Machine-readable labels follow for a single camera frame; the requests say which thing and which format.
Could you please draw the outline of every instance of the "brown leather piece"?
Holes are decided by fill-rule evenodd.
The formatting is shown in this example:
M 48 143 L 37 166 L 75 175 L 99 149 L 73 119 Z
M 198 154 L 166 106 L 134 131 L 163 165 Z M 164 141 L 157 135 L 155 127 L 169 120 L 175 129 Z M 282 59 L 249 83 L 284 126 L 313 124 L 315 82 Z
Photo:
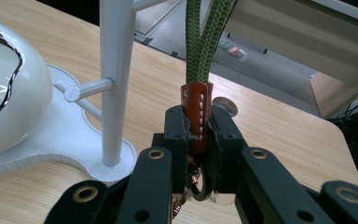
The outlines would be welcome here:
M 181 87 L 182 107 L 190 120 L 190 155 L 204 153 L 207 145 L 207 121 L 212 114 L 212 83 L 190 82 Z

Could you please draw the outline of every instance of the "glossy white sphere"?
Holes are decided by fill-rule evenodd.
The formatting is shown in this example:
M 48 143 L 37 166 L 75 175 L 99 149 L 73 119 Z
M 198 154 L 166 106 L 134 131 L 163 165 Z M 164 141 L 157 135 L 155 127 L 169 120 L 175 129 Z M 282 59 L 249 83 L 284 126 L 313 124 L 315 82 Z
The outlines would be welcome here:
M 30 136 L 48 113 L 51 76 L 38 52 L 0 23 L 0 152 Z

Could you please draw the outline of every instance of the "white stand base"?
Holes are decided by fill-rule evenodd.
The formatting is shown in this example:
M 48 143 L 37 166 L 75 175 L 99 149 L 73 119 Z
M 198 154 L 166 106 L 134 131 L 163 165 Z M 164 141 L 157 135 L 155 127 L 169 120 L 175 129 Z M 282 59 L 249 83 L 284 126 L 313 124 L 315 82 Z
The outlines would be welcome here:
M 52 83 L 61 80 L 68 86 L 78 82 L 66 71 L 48 65 Z M 42 161 L 59 161 L 75 166 L 91 179 L 108 186 L 129 175 L 136 163 L 136 151 L 123 139 L 120 162 L 103 164 L 102 136 L 86 119 L 84 110 L 70 104 L 53 87 L 53 100 L 46 119 L 26 140 L 0 153 L 0 173 Z

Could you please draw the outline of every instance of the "white plastic rod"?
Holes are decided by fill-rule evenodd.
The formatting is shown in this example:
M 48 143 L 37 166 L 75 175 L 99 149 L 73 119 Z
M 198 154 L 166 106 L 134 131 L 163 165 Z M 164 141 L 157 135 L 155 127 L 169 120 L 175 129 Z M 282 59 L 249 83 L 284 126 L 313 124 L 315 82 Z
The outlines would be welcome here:
M 72 103 L 101 91 L 112 90 L 114 87 L 115 82 L 113 82 L 112 79 L 103 78 L 101 80 L 69 87 L 63 96 L 67 102 Z
M 148 7 L 153 7 L 166 1 L 167 0 L 135 0 L 135 2 L 133 3 L 133 11 L 137 12 L 140 10 L 144 10 Z
M 101 76 L 116 83 L 102 92 L 103 163 L 120 162 L 135 24 L 133 0 L 100 0 Z
M 62 81 L 60 81 L 60 80 L 56 84 L 54 84 L 53 86 L 55 88 L 57 88 L 57 90 L 59 90 L 62 93 L 64 93 L 66 91 L 66 89 L 68 89 L 68 86 L 65 83 L 63 83 Z M 102 120 L 101 110 L 99 110 L 95 105 L 92 105 L 86 99 L 76 101 L 76 104 L 79 105 L 81 108 L 83 108 L 86 112 L 91 114 L 98 121 Z

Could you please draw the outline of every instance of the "white stand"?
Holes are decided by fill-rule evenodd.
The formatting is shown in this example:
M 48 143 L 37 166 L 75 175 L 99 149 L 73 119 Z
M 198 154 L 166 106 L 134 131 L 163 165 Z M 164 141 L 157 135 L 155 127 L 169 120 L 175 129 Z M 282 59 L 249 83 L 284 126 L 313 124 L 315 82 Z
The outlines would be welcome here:
M 100 1 L 101 80 L 78 85 L 70 74 L 50 65 L 58 88 L 53 90 L 51 109 L 35 133 L 0 153 L 0 172 L 41 161 L 62 161 L 107 185 L 131 173 L 136 152 L 122 134 L 135 15 L 164 1 Z M 102 113 L 83 99 L 98 92 L 102 93 Z M 102 121 L 102 134 L 90 126 L 79 105 Z

